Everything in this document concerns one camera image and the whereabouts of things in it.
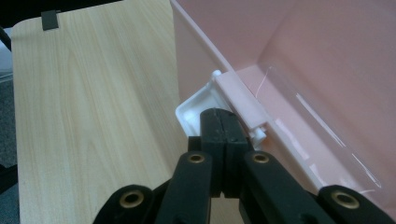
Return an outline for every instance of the wooden board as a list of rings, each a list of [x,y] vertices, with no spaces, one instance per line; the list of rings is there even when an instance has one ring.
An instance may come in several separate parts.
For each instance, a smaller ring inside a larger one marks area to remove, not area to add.
[[[21,223],[92,223],[117,189],[170,178],[187,138],[172,9],[122,1],[12,30]],[[211,223],[241,223],[214,200]]]

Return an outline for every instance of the pink container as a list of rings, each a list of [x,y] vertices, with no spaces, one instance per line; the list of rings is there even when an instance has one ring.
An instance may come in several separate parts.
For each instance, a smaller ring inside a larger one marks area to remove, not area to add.
[[[180,98],[217,89],[308,190],[396,218],[396,2],[172,0]]]

